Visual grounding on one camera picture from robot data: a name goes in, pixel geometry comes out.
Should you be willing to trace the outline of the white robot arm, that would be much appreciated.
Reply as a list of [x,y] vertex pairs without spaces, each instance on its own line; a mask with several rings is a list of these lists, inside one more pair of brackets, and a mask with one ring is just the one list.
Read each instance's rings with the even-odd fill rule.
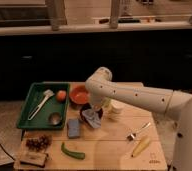
[[89,102],[100,109],[106,98],[164,114],[178,123],[172,171],[192,171],[192,94],[172,89],[137,87],[112,81],[112,72],[99,67],[85,82]]

